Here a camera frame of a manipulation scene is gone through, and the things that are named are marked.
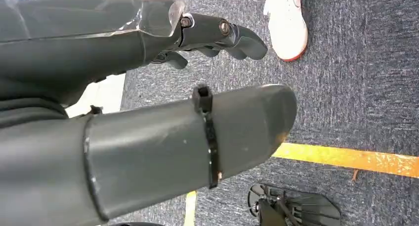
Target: red shoe sole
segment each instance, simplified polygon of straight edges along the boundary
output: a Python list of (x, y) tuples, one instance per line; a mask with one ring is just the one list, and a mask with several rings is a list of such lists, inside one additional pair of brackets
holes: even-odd
[(298, 54), (294, 58), (291, 58), (291, 59), (282, 59), (282, 60), (285, 61), (285, 62), (291, 62), (291, 61), (297, 60), (297, 59), (299, 59), (304, 54), (304, 52), (305, 52), (306, 49), (307, 49), (307, 46), (305, 46), (304, 49), (302, 50), (302, 52), (300, 54)]

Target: bolt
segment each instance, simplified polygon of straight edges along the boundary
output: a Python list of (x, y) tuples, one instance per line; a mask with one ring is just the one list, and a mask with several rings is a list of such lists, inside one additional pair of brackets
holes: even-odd
[(220, 31), (225, 36), (230, 34), (230, 24), (227, 22), (227, 20), (225, 20), (225, 19), (221, 20)]
[(192, 21), (189, 19), (189, 17), (182, 17), (180, 20), (180, 26), (181, 27), (190, 27), (192, 26)]

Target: gray prosthetic forearm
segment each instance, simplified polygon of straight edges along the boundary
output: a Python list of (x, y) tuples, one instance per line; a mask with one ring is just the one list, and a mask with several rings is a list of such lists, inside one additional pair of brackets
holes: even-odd
[[(92, 226), (209, 185), (204, 120), (190, 99), (72, 119), (32, 106), (3, 112), (30, 113), (30, 121), (0, 123), (2, 225)], [(284, 86), (216, 94), (222, 178), (269, 158), (295, 114), (295, 96)]]

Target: white sneaker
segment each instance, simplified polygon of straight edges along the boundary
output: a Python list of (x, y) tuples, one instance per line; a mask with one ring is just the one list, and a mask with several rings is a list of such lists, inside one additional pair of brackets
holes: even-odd
[(263, 14), (269, 15), (269, 32), (276, 54), (293, 61), (307, 46), (307, 26), (301, 14), (301, 0), (266, 0)]

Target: gray carpet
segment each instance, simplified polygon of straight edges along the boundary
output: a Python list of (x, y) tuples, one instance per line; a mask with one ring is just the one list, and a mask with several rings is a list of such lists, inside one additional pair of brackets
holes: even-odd
[[(264, 0), (184, 0), (188, 10), (222, 16), (253, 29), (270, 44)], [(302, 59), (281, 62), (270, 48), (261, 61), (238, 61), (222, 52), (208, 59), (187, 53), (189, 66), (150, 65), (126, 76), (122, 109), (187, 98), (205, 82), (214, 91), (286, 84), (298, 98), (290, 142), (419, 155), (419, 0), (302, 0), (309, 29)], [(419, 179), (286, 159), (270, 159), (200, 189), (197, 226), (249, 226), (248, 188), (255, 182), (326, 195), (341, 209), (342, 225), (419, 225)], [(184, 196), (129, 214), (180, 226)]]

